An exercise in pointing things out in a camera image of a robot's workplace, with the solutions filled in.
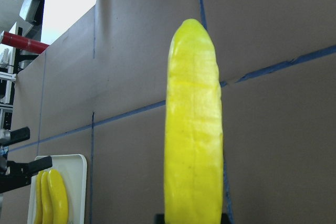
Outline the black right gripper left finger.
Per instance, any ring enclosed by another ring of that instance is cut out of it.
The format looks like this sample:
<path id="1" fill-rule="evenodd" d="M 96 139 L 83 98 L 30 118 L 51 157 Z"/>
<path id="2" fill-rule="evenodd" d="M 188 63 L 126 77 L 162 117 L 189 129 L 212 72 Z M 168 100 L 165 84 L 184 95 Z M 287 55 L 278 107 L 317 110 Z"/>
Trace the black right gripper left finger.
<path id="1" fill-rule="evenodd" d="M 155 214 L 154 224 L 165 224 L 165 215 L 164 214 Z"/>

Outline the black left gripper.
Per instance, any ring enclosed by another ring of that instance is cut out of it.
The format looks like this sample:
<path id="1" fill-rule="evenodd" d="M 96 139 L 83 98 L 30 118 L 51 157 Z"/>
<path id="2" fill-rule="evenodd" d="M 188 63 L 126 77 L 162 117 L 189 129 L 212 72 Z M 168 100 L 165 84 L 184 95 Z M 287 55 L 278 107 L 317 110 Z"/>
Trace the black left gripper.
<path id="1" fill-rule="evenodd" d="M 29 138 L 29 127 L 13 131 L 1 129 L 1 146 L 10 146 Z M 53 160 L 51 156 L 46 156 L 29 163 L 8 161 L 5 157 L 1 156 L 1 194 L 30 185 L 32 176 L 52 166 Z"/>

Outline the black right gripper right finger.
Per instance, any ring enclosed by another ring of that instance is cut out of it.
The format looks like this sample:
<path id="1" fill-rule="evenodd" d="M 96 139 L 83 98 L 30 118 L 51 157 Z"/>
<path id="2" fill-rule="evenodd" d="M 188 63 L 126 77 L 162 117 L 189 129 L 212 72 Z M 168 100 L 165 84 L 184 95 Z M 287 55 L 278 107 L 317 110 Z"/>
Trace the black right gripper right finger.
<path id="1" fill-rule="evenodd" d="M 222 224 L 232 224 L 232 216 L 228 213 L 222 213 Z"/>

